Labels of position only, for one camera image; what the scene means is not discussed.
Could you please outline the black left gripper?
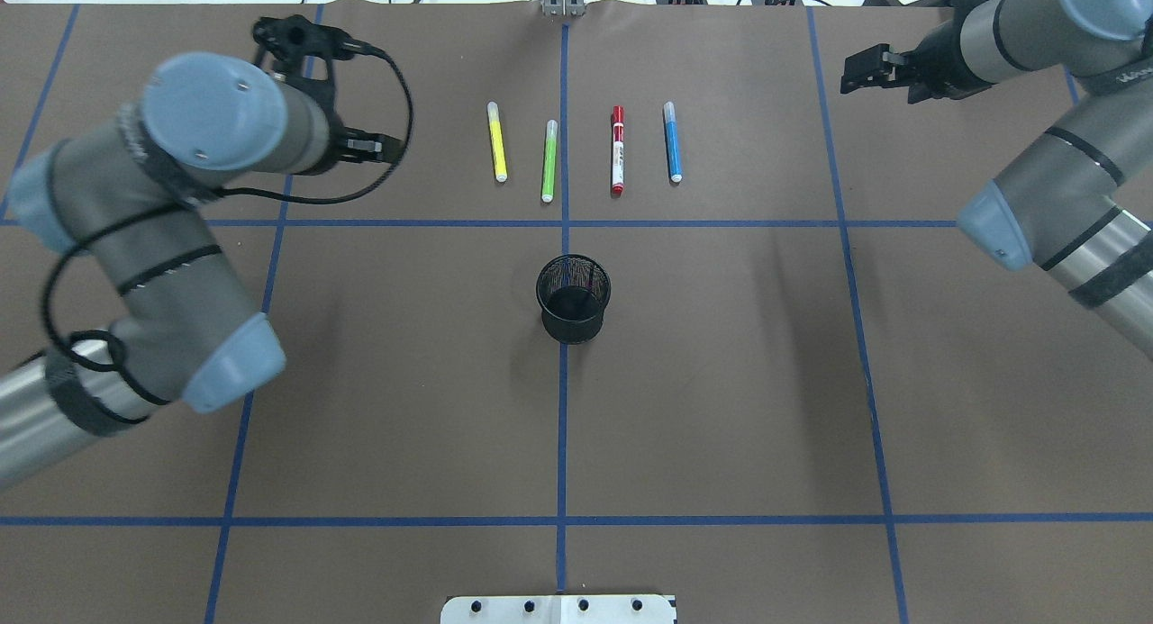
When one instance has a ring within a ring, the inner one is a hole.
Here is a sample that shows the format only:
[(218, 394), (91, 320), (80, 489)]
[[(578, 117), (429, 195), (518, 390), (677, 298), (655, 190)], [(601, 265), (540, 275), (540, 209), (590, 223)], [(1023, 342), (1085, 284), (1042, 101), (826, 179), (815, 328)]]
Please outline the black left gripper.
[(321, 176), (341, 163), (395, 165), (404, 159), (405, 152), (404, 140), (362, 129), (341, 128), (334, 131), (321, 159), (312, 164), (312, 176)]

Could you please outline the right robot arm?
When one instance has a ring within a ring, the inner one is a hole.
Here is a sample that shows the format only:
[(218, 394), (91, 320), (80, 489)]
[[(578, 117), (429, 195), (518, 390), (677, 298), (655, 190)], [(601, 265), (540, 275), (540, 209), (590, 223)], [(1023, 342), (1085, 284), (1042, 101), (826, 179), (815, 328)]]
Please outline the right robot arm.
[(1080, 100), (993, 176), (957, 226), (1010, 271), (1040, 266), (1073, 303), (1152, 349), (1150, 226), (1113, 201), (1150, 168), (1152, 0), (952, 0), (918, 46), (849, 55), (841, 92), (905, 87), (960, 100), (1061, 66)]

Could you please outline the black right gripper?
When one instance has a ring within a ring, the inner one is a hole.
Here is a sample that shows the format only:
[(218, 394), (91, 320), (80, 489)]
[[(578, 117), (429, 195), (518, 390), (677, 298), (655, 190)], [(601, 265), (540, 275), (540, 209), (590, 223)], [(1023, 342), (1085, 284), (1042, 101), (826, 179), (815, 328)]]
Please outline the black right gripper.
[(894, 52), (890, 44), (877, 44), (845, 58), (841, 93), (871, 87), (909, 87), (907, 103), (921, 103), (962, 100), (988, 90), (992, 83), (977, 77), (964, 61), (959, 27), (943, 23), (906, 54)]

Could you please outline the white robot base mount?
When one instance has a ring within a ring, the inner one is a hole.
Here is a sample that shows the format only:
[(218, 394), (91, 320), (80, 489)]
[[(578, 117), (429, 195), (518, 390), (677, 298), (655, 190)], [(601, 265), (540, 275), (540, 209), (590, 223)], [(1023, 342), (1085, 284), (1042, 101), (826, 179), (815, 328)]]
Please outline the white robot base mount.
[(676, 623), (676, 599), (654, 592), (450, 597), (440, 623)]

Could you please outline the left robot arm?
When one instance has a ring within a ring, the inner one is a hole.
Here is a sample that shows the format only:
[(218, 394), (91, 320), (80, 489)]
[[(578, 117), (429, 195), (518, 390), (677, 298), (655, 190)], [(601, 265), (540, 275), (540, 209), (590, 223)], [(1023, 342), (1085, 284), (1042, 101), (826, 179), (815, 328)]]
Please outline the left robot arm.
[(203, 218), (248, 173), (317, 176), (341, 161), (395, 170), (407, 140), (354, 131), (333, 78), (267, 73), (211, 52), (161, 62), (116, 115), (21, 166), (20, 225), (55, 251), (40, 296), (42, 352), (3, 376), (3, 489), (172, 403), (223, 408), (279, 376), (267, 313)]

